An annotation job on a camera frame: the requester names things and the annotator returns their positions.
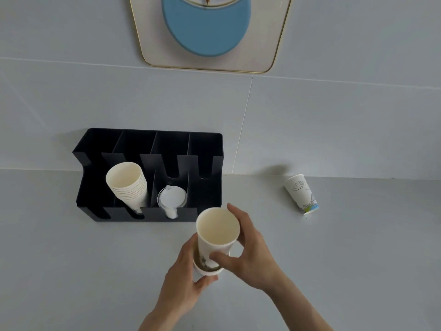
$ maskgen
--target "person's right hand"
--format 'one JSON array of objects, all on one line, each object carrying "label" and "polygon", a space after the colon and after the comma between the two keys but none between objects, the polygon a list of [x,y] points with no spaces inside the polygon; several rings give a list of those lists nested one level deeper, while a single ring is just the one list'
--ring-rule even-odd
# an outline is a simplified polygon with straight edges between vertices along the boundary
[{"label": "person's right hand", "polygon": [[283,272],[271,255],[262,234],[251,222],[250,216],[232,204],[228,204],[227,208],[239,220],[238,241],[243,246],[243,252],[239,258],[229,257],[221,252],[212,252],[210,259],[234,273],[251,287],[268,292]]}]

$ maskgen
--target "blue circle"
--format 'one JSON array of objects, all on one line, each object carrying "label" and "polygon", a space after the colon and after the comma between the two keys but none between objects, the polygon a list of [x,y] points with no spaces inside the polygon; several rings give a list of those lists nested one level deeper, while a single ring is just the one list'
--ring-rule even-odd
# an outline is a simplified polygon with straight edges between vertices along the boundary
[{"label": "blue circle", "polygon": [[162,0],[168,30],[186,50],[216,57],[232,50],[244,37],[251,17],[251,0],[222,7],[203,7],[185,0]]}]

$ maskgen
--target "cup holder organizer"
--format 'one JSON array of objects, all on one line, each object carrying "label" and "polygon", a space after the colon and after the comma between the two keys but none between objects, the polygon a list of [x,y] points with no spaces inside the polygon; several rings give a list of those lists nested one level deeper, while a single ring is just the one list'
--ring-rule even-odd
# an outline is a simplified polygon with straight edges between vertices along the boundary
[{"label": "cup holder organizer", "polygon": [[[222,134],[91,128],[73,154],[83,166],[77,206],[97,222],[194,222],[199,213],[222,204]],[[147,179],[148,204],[136,214],[105,182],[116,164],[133,161]],[[166,185],[187,192],[187,206],[170,219],[157,204]]]}]

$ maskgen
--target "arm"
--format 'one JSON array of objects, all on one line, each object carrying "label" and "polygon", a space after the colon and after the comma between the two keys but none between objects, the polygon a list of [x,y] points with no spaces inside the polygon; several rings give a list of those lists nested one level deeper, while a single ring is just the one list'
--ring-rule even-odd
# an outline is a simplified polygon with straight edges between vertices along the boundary
[{"label": "arm", "polygon": [[273,300],[290,331],[333,331],[295,284],[283,273],[269,252],[263,236],[248,214],[228,204],[240,222],[239,258],[213,252],[210,258],[251,287],[263,290]]},{"label": "arm", "polygon": [[178,259],[168,270],[153,311],[147,315],[139,331],[171,331],[179,319],[196,304],[202,290],[218,279],[204,276],[193,282],[193,250],[197,234],[181,248]]}]

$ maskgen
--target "gold curved line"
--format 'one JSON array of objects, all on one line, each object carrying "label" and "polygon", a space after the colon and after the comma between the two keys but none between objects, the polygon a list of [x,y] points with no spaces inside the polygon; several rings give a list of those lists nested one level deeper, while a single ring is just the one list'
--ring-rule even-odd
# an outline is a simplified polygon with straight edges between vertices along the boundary
[{"label": "gold curved line", "polygon": [[217,4],[217,5],[214,5],[214,6],[211,6],[211,5],[205,4],[205,3],[197,3],[197,2],[191,1],[191,0],[184,0],[184,1],[188,2],[188,3],[191,3],[191,4],[194,4],[196,6],[204,7],[204,8],[218,8],[218,7],[227,6],[227,5],[232,4],[232,3],[234,3],[234,2],[236,2],[238,0],[231,0],[229,2],[226,2],[226,3],[223,3],[223,4]]},{"label": "gold curved line", "polygon": [[141,46],[141,41],[139,40],[139,32],[138,32],[138,27],[136,26],[135,13],[133,12],[132,0],[129,0],[129,1],[130,1],[130,8],[132,9],[133,21],[135,23],[136,35],[138,36],[138,43],[139,43],[139,47],[141,49],[141,56],[144,59],[144,61],[147,64],[149,64],[150,66],[153,66],[153,67],[156,67],[156,68],[175,68],[175,69],[178,69],[178,70],[235,72],[235,73],[252,73],[252,74],[264,74],[264,73],[268,72],[273,67],[274,62],[276,61],[277,53],[279,51],[280,40],[282,39],[282,34],[283,34],[284,30],[285,30],[286,19],[288,18],[289,8],[291,7],[291,2],[292,2],[292,0],[289,0],[289,2],[288,2],[288,7],[286,9],[285,18],[283,20],[282,30],[280,31],[279,41],[277,42],[276,53],[274,53],[274,58],[273,58],[273,62],[271,63],[271,66],[266,71],[262,71],[262,72],[255,72],[254,71],[253,72],[253,71],[238,71],[238,70],[223,70],[223,69],[220,70],[218,68],[183,67],[183,66],[161,66],[161,65],[153,65],[153,64],[149,63],[147,61],[147,59],[144,57],[144,54],[142,53],[142,46]]}]

